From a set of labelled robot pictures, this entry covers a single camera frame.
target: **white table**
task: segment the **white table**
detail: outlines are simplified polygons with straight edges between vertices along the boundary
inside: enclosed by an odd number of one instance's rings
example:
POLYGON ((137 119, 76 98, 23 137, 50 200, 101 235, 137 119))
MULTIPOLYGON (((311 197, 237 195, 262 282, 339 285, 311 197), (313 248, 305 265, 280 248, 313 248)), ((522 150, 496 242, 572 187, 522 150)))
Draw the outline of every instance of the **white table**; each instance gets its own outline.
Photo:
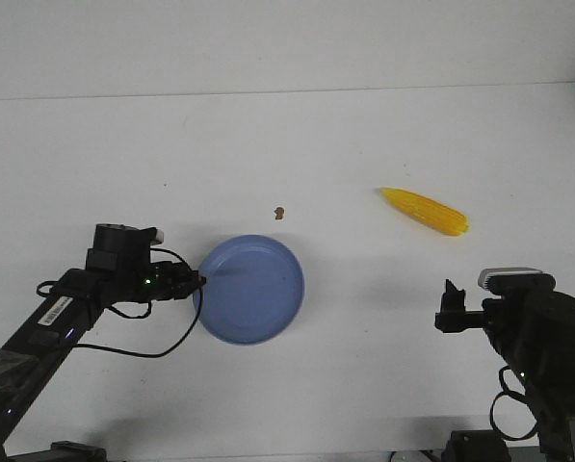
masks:
MULTIPOLYGON (((473 309, 487 267, 541 268, 575 296, 575 84, 0 101, 0 346, 106 221, 162 228, 195 266, 229 237, 275 237, 305 272, 301 312, 260 346, 200 327, 162 360, 76 351, 10 453, 440 447, 486 427, 503 364, 482 332, 433 328, 445 278, 473 309), (430 230, 380 186, 453 205, 471 229, 430 230)), ((105 314, 84 340, 157 351, 192 314, 188 300, 147 321, 105 314)), ((530 425, 518 405, 500 414, 530 425)))

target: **corn cob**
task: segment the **corn cob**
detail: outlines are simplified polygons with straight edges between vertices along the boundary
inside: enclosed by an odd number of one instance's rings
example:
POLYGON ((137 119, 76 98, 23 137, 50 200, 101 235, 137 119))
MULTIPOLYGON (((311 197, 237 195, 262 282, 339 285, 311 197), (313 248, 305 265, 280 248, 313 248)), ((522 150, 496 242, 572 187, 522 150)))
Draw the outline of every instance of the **corn cob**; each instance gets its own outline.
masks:
POLYGON ((394 207, 437 231, 459 236, 469 229, 461 212, 423 195, 396 188, 381 188, 381 193, 394 207))

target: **sticker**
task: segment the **sticker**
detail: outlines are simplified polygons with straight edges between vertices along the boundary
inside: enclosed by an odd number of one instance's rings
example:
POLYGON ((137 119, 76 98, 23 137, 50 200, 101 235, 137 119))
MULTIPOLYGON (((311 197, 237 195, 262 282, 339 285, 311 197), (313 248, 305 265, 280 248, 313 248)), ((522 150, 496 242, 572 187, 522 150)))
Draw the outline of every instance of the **sticker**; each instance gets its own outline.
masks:
POLYGON ((68 304, 73 301, 70 296, 61 296, 54 306, 52 306, 47 313, 39 320, 40 325, 52 325, 54 321, 60 316, 60 314, 65 310, 68 304))

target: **blue plate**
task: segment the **blue plate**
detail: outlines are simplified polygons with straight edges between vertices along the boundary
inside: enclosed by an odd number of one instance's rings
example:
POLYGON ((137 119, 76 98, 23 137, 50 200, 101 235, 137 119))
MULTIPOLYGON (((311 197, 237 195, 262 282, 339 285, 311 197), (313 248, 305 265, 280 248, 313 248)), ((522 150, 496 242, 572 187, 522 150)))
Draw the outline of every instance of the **blue plate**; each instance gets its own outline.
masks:
MULTIPOLYGON (((208 278, 201 322, 215 337, 233 344, 271 339, 289 325, 304 297, 298 260, 266 236, 239 236, 222 243, 199 272, 208 278)), ((199 302, 197 293, 194 302, 199 302)))

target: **corn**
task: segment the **corn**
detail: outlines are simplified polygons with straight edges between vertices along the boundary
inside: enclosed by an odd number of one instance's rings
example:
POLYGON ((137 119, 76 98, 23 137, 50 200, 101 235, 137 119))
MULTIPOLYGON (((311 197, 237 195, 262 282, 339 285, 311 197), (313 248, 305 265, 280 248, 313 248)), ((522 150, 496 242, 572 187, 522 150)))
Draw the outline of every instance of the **corn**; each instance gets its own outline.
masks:
POLYGON ((469 229, 467 217, 461 212, 423 195, 396 188, 381 188, 381 193, 401 212, 437 231, 459 236, 469 229))

